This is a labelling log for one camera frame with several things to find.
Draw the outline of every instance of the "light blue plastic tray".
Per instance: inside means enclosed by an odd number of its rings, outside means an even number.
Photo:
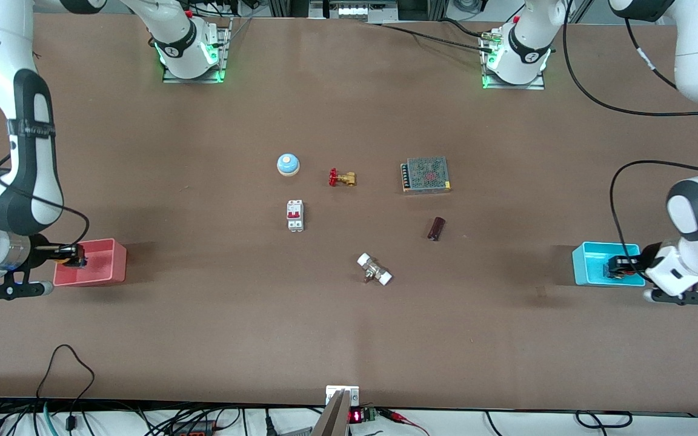
[[[640,246],[628,243],[629,255],[640,254]],[[604,267],[607,260],[623,253],[623,247],[615,242],[584,242],[573,251],[573,271],[576,274],[576,284],[584,286],[645,286],[645,279],[634,274],[622,279],[611,279],[605,276]]]

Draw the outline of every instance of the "metal fitting with white caps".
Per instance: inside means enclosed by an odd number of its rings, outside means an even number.
[[[376,279],[379,280],[380,284],[386,285],[393,279],[393,275],[382,265],[379,265],[378,260],[368,253],[363,253],[360,259],[357,259],[357,264],[365,270],[365,283]]]

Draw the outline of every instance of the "brown tabletop surface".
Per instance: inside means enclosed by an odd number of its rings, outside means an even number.
[[[408,27],[473,42],[445,23]],[[471,50],[353,21],[254,19],[224,84],[163,85],[135,16],[38,15],[35,29],[66,204],[91,219],[86,239],[124,243],[128,278],[0,301],[0,395],[33,395],[67,343],[97,374],[89,397],[318,404],[343,383],[390,406],[698,412],[698,307],[576,287],[570,260],[584,240],[617,239],[619,166],[698,165],[698,117],[598,107],[559,39],[545,91],[485,90]],[[570,32],[596,96],[698,109],[648,71],[625,28]],[[671,74],[675,28],[637,37]],[[276,171],[284,152],[301,160],[295,177]],[[399,165],[437,155],[453,191],[402,195]],[[357,186],[328,186],[333,167]],[[692,174],[626,171],[629,241],[676,235],[665,196]],[[286,228],[289,199],[307,205],[303,233]],[[426,238],[435,216],[439,242]],[[45,234],[80,230],[64,213]],[[390,285],[363,284],[363,252]],[[44,395],[88,381],[69,353],[53,370]]]

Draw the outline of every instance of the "white circuit breaker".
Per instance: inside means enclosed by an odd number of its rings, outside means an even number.
[[[291,232],[303,231],[303,200],[287,202],[287,228]]]

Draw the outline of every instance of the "pink plastic tray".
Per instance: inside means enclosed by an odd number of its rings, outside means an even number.
[[[125,280],[125,247],[114,239],[86,240],[88,265],[85,268],[67,268],[56,264],[53,284],[56,286],[98,286]]]

